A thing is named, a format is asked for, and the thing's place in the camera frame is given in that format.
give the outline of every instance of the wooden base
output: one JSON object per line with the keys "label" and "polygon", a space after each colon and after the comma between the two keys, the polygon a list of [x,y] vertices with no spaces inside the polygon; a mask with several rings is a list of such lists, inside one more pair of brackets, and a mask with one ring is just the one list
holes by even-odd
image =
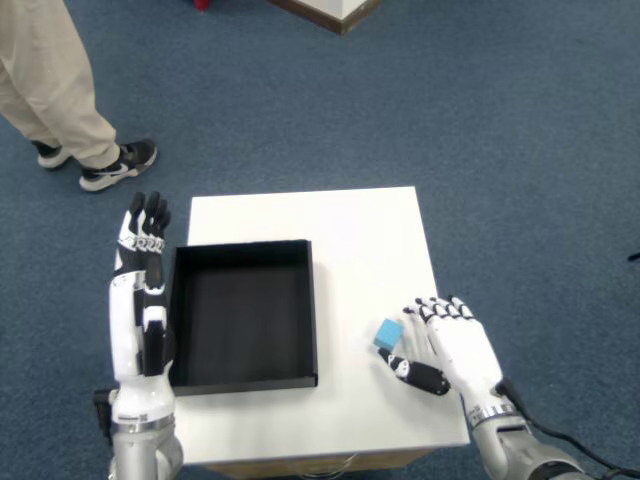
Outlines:
{"label": "wooden base", "polygon": [[382,3],[382,0],[367,0],[345,18],[340,19],[324,13],[317,8],[310,7],[306,3],[302,3],[298,0],[269,1],[295,15],[311,20],[312,22],[331,30],[338,35],[349,33],[364,17],[369,15],[378,5],[380,5],[380,3]]}
{"label": "wooden base", "polygon": [[231,478],[301,476],[314,473],[349,472],[354,470],[380,470],[400,468],[428,454],[431,450],[410,450],[400,452],[368,453],[361,455],[341,455],[287,459],[272,462],[229,463],[208,465],[207,469],[222,473]]}

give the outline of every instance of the blue carpet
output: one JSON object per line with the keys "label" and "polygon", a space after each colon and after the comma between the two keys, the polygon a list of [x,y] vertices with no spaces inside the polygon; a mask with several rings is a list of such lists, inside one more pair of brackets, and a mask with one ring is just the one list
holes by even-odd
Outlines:
{"label": "blue carpet", "polygon": [[[105,478],[114,238],[152,189],[177,245],[194,195],[416,185],[440,291],[532,412],[637,465],[640,2],[387,0],[344,38],[258,0],[68,6],[99,109],[161,153],[90,195],[0,123],[0,478]],[[470,446],[346,478],[483,475]]]}

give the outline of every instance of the silver metal arm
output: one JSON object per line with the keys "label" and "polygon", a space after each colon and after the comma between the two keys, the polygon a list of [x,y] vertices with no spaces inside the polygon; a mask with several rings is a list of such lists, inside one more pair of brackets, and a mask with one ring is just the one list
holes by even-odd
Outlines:
{"label": "silver metal arm", "polygon": [[475,425],[469,416],[473,438],[492,480],[593,480],[573,457],[539,442],[513,405],[507,402],[505,406],[505,413]]}
{"label": "silver metal arm", "polygon": [[173,415],[141,425],[118,425],[113,436],[110,480],[171,480],[182,467]]}

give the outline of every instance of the shoe sole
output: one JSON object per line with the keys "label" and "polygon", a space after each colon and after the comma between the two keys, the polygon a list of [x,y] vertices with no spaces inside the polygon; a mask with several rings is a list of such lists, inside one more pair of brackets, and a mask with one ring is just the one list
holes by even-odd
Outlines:
{"label": "shoe sole", "polygon": [[71,155],[69,155],[67,152],[64,152],[64,155],[59,155],[56,159],[45,158],[41,155],[38,155],[38,165],[47,170],[55,170],[56,168],[62,166],[62,164],[70,158]]}
{"label": "shoe sole", "polygon": [[118,183],[121,180],[124,180],[125,178],[137,177],[141,173],[146,172],[149,169],[149,167],[153,165],[153,162],[155,162],[156,160],[157,154],[158,154],[158,149],[156,148],[154,149],[153,155],[151,155],[151,158],[149,158],[149,160],[147,160],[140,169],[134,168],[132,170],[129,170],[127,173],[123,173],[121,175],[113,175],[113,176],[105,175],[100,180],[96,180],[93,182],[85,180],[84,177],[80,177],[80,187],[87,192],[99,192],[101,190],[104,190],[105,188],[109,188],[112,185],[115,185],[116,183]]}

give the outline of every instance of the person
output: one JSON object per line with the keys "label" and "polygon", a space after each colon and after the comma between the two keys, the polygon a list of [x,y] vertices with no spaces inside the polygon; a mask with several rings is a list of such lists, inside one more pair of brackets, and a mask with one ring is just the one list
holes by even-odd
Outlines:
{"label": "person", "polygon": [[91,65],[63,0],[0,0],[0,113],[31,140],[41,167],[73,157],[95,192],[139,175],[156,145],[118,145],[96,110]]}

